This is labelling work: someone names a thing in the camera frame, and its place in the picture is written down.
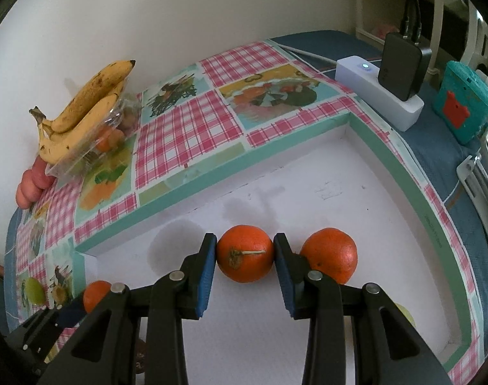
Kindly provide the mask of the brown round fruit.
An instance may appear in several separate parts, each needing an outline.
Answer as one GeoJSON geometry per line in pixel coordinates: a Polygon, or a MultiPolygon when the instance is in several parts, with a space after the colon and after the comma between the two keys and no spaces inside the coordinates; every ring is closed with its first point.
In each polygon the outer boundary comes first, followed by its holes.
{"type": "Polygon", "coordinates": [[[56,285],[52,289],[52,298],[57,305],[63,305],[68,302],[69,295],[67,289],[61,285],[56,285]]]}

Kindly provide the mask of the large dark wrinkled avocado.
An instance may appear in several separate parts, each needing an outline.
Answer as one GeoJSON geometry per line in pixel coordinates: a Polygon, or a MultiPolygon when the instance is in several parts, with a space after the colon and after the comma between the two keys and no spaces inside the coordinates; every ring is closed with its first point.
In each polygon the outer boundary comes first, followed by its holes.
{"type": "Polygon", "coordinates": [[[138,338],[135,346],[135,374],[143,374],[146,369],[146,342],[138,338]]]}

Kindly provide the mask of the lower yellow banana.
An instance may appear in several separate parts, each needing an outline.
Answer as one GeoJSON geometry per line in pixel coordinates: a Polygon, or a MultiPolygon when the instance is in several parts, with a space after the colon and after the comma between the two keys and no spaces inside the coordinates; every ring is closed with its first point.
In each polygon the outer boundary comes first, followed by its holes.
{"type": "Polygon", "coordinates": [[[118,95],[112,94],[102,98],[98,101],[91,110],[79,121],[79,123],[72,129],[68,130],[65,137],[58,141],[52,141],[44,130],[44,120],[46,116],[39,110],[38,107],[30,109],[29,112],[38,124],[39,132],[39,157],[46,163],[55,165],[59,163],[63,157],[66,157],[70,152],[75,150],[86,142],[87,137],[94,132],[94,130],[103,123],[109,116],[116,103],[118,102],[118,95]]]}

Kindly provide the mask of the blue table cover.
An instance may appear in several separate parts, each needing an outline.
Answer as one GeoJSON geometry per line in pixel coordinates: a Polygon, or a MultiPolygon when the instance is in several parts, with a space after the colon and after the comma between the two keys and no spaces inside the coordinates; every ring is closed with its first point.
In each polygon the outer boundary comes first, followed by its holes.
{"type": "Polygon", "coordinates": [[[106,196],[98,211],[79,210],[79,190],[85,180],[52,184],[37,206],[16,212],[7,231],[5,299],[11,314],[23,314],[15,279],[25,270],[43,273],[46,255],[61,240],[83,244],[127,217],[150,197],[166,175],[185,175],[193,160],[221,146],[239,141],[260,147],[295,130],[328,117],[352,113],[397,156],[409,170],[421,169],[439,221],[451,241],[467,291],[475,303],[474,345],[488,353],[488,242],[472,202],[458,185],[457,165],[479,148],[477,140],[462,145],[454,138],[432,103],[436,92],[423,86],[423,111],[408,130],[392,130],[354,94],[335,79],[335,64],[347,56],[361,56],[379,64],[380,51],[364,41],[337,30],[319,30],[272,38],[210,56],[186,67],[182,87],[172,86],[167,96],[155,89],[140,94],[144,105],[135,134],[140,153],[125,176],[126,188],[106,196]],[[311,79],[313,91],[321,92],[292,114],[267,120],[259,126],[244,123],[227,109],[222,97],[227,85],[255,72],[294,64],[311,79]]]}

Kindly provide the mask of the large orange tangerine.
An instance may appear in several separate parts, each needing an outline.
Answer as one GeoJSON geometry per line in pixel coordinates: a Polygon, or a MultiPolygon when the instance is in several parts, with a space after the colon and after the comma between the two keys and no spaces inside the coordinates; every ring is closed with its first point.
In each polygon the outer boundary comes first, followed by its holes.
{"type": "Polygon", "coordinates": [[[345,284],[354,275],[358,253],[354,240],[338,228],[322,228],[302,245],[300,255],[312,270],[318,270],[339,284],[345,284]]]}

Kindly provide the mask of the upper spotted yellow banana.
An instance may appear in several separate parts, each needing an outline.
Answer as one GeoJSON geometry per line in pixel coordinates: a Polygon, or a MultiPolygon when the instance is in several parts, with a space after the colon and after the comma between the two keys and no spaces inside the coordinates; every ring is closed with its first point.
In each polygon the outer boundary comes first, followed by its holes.
{"type": "Polygon", "coordinates": [[[51,121],[52,131],[65,133],[71,130],[99,100],[130,74],[135,64],[134,59],[120,60],[104,67],[84,85],[60,115],[51,121]]]}

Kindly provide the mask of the white power strip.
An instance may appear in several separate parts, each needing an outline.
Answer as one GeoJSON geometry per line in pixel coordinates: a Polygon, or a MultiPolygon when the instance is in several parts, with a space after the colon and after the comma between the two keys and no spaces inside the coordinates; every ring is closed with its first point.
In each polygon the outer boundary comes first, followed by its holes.
{"type": "Polygon", "coordinates": [[[380,85],[380,68],[359,57],[348,56],[336,62],[336,81],[351,89],[397,130],[413,126],[424,107],[418,95],[402,101],[380,85]]]}

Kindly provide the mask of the small green mango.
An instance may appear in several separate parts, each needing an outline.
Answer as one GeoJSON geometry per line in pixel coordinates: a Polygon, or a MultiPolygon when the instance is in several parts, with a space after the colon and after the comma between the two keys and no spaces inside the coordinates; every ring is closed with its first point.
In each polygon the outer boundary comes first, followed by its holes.
{"type": "Polygon", "coordinates": [[[34,277],[25,280],[25,294],[28,302],[34,306],[42,306],[46,303],[46,293],[40,282],[34,277]]]}

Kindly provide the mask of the tangerine with stem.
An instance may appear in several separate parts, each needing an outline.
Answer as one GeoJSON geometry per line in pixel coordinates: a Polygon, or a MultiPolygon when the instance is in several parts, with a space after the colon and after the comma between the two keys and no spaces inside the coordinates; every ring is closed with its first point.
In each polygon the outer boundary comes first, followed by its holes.
{"type": "Polygon", "coordinates": [[[222,273],[232,281],[257,282],[272,269],[273,242],[261,228],[233,226],[218,240],[216,261],[222,273]]]}

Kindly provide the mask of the large green mango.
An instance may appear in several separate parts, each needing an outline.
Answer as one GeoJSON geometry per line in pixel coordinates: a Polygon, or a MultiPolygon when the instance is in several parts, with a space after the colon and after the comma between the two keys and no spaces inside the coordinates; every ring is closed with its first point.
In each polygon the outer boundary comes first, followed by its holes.
{"type": "Polygon", "coordinates": [[[403,313],[403,315],[407,318],[407,320],[410,322],[410,324],[415,328],[415,319],[409,312],[409,309],[404,307],[401,303],[396,303],[397,308],[403,313]]]}

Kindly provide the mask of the teal plastic box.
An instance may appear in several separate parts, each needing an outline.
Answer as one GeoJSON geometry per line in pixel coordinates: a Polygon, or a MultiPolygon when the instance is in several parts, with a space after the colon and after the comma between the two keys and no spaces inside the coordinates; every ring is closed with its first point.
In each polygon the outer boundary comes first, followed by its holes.
{"type": "Polygon", "coordinates": [[[488,86],[468,65],[449,61],[432,103],[460,144],[478,136],[488,122],[488,86]]]}

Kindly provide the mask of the white tray with teal rim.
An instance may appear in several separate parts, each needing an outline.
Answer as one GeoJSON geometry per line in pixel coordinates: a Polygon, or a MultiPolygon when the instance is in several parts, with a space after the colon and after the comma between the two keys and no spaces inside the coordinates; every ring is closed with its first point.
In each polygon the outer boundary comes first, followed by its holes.
{"type": "MultiPolygon", "coordinates": [[[[179,268],[206,233],[238,224],[284,234],[294,250],[321,228],[354,240],[350,285],[374,282],[409,310],[418,333],[447,369],[470,344],[471,318],[452,228],[409,152],[395,154],[356,115],[295,132],[249,151],[208,177],[189,178],[81,248],[77,280],[139,288],[179,268]]],[[[205,314],[183,324],[192,384],[297,384],[309,324],[295,321],[270,272],[259,282],[213,278],[205,314]]]]}

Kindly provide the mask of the pink checkered fruit tablecloth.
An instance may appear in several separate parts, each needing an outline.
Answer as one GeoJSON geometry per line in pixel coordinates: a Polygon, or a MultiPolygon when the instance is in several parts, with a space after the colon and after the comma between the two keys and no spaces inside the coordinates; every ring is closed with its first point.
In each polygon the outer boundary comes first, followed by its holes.
{"type": "Polygon", "coordinates": [[[59,166],[58,176],[28,211],[13,215],[4,283],[7,321],[15,329],[37,306],[25,283],[68,293],[85,285],[85,253],[222,178],[234,175],[324,130],[348,125],[396,177],[438,247],[459,309],[463,339],[446,359],[464,384],[485,361],[484,316],[469,254],[436,191],[447,174],[450,142],[396,130],[322,67],[294,38],[265,40],[210,56],[138,94],[138,121],[108,152],[87,151],[88,164],[59,166]]]}

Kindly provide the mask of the small pink apple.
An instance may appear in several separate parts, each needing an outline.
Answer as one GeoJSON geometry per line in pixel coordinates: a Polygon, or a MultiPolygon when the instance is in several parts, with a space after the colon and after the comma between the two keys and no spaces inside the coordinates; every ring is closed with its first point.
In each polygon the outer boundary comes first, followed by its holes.
{"type": "Polygon", "coordinates": [[[31,207],[31,201],[25,197],[20,187],[17,189],[15,199],[18,207],[22,210],[27,210],[29,207],[31,207]]]}

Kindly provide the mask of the small orange tangerine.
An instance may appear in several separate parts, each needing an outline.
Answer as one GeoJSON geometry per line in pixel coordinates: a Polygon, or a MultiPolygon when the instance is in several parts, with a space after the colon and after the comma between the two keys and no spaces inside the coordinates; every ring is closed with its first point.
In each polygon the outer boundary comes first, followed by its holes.
{"type": "Polygon", "coordinates": [[[85,312],[90,314],[102,299],[110,292],[112,284],[107,281],[98,280],[90,283],[83,293],[83,306],[85,312]]]}

